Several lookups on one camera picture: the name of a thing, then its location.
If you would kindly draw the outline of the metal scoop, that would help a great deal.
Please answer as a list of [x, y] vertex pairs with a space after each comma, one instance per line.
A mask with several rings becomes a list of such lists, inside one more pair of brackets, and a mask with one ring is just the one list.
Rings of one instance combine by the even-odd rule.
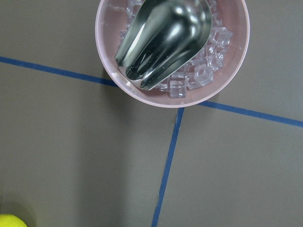
[[206, 0], [146, 0], [115, 55], [116, 63], [131, 84], [149, 91], [192, 59], [211, 29]]

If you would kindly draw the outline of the pink bowl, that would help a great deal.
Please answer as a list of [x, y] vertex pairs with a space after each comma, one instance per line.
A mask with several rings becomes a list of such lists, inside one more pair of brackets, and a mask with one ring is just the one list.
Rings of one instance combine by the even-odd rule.
[[95, 22], [95, 39], [99, 57], [111, 79], [129, 96], [148, 105], [163, 108], [187, 107], [201, 103], [218, 94], [240, 69], [250, 39], [250, 19], [244, 0], [219, 0], [217, 10], [223, 25], [232, 31], [224, 61], [225, 66], [214, 74], [214, 81], [187, 92], [184, 98], [169, 98], [158, 90], [143, 91], [132, 85], [118, 69], [115, 54], [120, 44], [120, 31], [125, 29], [126, 0], [102, 0]]

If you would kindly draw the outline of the yellow lemon far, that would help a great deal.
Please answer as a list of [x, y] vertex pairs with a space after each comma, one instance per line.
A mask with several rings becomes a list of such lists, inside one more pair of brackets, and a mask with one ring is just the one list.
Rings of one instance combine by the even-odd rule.
[[0, 227], [27, 227], [27, 224], [17, 216], [1, 214]]

